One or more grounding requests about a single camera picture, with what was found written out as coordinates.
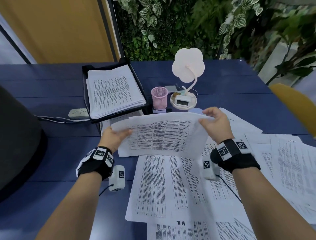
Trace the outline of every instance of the tabletop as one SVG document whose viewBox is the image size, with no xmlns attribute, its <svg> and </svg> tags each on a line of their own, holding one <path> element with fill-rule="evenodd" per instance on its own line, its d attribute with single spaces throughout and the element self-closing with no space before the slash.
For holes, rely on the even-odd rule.
<svg viewBox="0 0 316 240">
<path fill-rule="evenodd" d="M 183 85 L 173 75 L 172 63 L 132 63 L 149 101 L 150 90 L 156 86 Z M 302 124 L 244 61 L 207 60 L 204 63 L 205 72 L 194 86 L 198 92 L 197 107 L 223 107 L 264 133 L 294 134 L 304 143 L 316 146 Z M 0 65 L 0 85 L 33 114 L 67 117 L 71 109 L 85 108 L 82 66 L 87 64 L 101 67 L 111 63 Z M 34 239 L 76 181 L 75 168 L 79 161 L 100 140 L 97 125 L 90 122 L 41 124 L 48 136 L 47 152 L 31 178 L 0 203 L 0 239 Z M 125 220 L 138 157 L 119 158 L 115 153 L 114 158 L 116 164 L 125 167 L 126 187 L 101 195 L 90 239 L 146 239 L 145 223 Z M 103 181 L 101 189 L 107 185 L 108 182 Z"/>
</svg>

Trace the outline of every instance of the person's left hand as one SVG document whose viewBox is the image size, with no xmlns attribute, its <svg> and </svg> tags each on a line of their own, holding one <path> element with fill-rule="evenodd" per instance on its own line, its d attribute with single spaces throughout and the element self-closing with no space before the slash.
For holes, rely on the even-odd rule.
<svg viewBox="0 0 316 240">
<path fill-rule="evenodd" d="M 121 142 L 129 135 L 133 133 L 133 130 L 126 129 L 119 132 L 115 132 L 111 127 L 107 127 L 103 131 L 103 135 L 98 144 L 98 147 L 107 147 L 112 151 L 112 154 L 119 148 Z"/>
</svg>

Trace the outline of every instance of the yellow wall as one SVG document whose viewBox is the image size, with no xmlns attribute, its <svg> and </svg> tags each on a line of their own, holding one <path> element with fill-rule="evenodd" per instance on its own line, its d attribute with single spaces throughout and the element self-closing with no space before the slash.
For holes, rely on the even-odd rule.
<svg viewBox="0 0 316 240">
<path fill-rule="evenodd" d="M 37 63 L 113 61 L 96 0 L 1 0 L 0 13 Z"/>
</svg>

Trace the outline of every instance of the hand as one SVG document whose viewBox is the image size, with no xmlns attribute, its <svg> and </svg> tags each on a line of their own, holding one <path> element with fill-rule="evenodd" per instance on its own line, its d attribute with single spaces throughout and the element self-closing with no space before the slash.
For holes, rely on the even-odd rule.
<svg viewBox="0 0 316 240">
<path fill-rule="evenodd" d="M 225 113 L 217 107 L 211 107 L 203 110 L 207 116 L 214 117 L 213 121 L 201 118 L 199 123 L 205 128 L 211 139 L 220 144 L 226 139 L 234 138 L 229 120 Z"/>
<path fill-rule="evenodd" d="M 112 130 L 111 127 L 107 127 L 103 131 L 103 135 L 98 144 L 98 147 L 107 147 L 108 149 L 112 151 L 112 154 L 113 154 L 119 148 L 119 146 L 121 145 L 121 142 L 132 133 L 133 133 L 133 130 L 131 129 L 115 132 Z"/>
</svg>

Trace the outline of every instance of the black desk organizer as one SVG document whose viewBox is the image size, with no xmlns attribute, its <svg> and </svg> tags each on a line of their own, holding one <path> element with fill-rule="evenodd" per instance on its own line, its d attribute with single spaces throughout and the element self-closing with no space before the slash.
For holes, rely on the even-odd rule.
<svg viewBox="0 0 316 240">
<path fill-rule="evenodd" d="M 120 111 L 120 112 L 117 112 L 117 113 L 113 113 L 113 114 L 104 116 L 102 118 L 91 119 L 91 116 L 90 116 L 90 103 L 89 103 L 87 83 L 86 83 L 86 79 L 88 78 L 88 71 L 89 70 L 112 70 L 112 69 L 115 69 L 117 67 L 121 67 L 121 66 L 124 66 L 124 65 L 128 65 L 129 68 L 131 69 L 131 71 L 133 73 L 133 76 L 134 76 L 134 78 L 136 80 L 136 83 L 137 83 L 142 95 L 144 96 L 144 98 L 146 100 L 146 104 L 145 105 L 141 105 L 139 107 L 123 110 L 123 111 Z M 140 83 L 140 81 L 139 81 L 139 79 L 138 79 L 138 77 L 137 77 L 137 75 L 136 75 L 136 73 L 135 73 L 130 61 L 128 60 L 128 58 L 121 58 L 118 63 L 115 63 L 115 64 L 110 65 L 110 66 L 106 66 L 106 67 L 95 68 L 92 65 L 82 66 L 82 77 L 83 77 L 84 104 L 86 105 L 86 108 L 87 108 L 87 111 L 88 111 L 91 123 L 99 123 L 101 121 L 105 121 L 105 120 L 108 120 L 108 119 L 111 119 L 111 118 L 114 118 L 114 117 L 119 117 L 119 116 L 122 116 L 122 115 L 125 115 L 125 114 L 128 114 L 128 113 L 131 113 L 131 112 L 135 112 L 137 110 L 142 110 L 145 115 L 150 114 L 151 107 L 150 107 L 150 104 L 148 103 L 148 100 L 147 100 L 146 95 L 144 93 L 143 86 Z"/>
</svg>

